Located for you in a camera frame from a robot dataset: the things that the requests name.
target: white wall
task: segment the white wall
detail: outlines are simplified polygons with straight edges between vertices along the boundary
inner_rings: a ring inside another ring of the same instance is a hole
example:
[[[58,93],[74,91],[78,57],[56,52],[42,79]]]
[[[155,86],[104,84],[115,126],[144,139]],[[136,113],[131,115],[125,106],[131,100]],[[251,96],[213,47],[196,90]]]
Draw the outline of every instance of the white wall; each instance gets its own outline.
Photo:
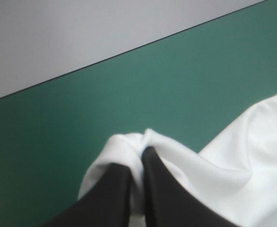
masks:
[[[0,0],[0,97],[261,0]]]

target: gray wall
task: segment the gray wall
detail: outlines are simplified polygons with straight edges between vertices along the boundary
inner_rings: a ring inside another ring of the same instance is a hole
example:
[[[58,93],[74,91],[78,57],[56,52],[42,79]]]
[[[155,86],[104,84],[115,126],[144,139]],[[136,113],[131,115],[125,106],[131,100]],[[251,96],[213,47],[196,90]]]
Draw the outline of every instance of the gray wall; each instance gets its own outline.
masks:
[[[0,97],[260,0],[0,0]]]

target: fabric fold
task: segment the fabric fold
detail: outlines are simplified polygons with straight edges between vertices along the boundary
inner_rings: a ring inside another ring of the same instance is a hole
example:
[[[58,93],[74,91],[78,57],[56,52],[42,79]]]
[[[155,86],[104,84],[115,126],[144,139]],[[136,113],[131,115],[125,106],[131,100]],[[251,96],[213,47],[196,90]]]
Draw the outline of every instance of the fabric fold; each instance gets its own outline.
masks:
[[[131,213],[142,216],[141,155],[148,146],[188,193],[234,224],[257,227],[277,211],[277,95],[248,108],[198,154],[152,129],[113,135],[87,170],[79,198],[119,163],[133,177]]]

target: green panel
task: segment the green panel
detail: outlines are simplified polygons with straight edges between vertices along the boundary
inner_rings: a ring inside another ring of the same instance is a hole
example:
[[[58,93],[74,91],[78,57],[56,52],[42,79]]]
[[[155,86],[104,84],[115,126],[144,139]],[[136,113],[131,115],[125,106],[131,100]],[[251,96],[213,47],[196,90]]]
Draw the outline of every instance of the green panel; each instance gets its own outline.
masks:
[[[152,128],[195,151],[277,93],[269,0],[0,99],[0,227],[71,205],[114,133]]]

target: white cloth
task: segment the white cloth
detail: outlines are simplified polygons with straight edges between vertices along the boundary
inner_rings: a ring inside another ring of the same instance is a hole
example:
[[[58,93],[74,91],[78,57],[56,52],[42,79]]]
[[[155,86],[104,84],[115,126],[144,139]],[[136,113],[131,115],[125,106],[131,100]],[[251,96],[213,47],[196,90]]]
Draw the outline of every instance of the white cloth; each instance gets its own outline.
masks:
[[[142,215],[141,154],[147,146],[155,147],[188,192],[222,217],[243,227],[277,227],[277,95],[251,106],[198,154],[151,129],[111,136],[87,170],[79,198],[109,163],[120,163],[130,167],[135,181],[132,214]]]

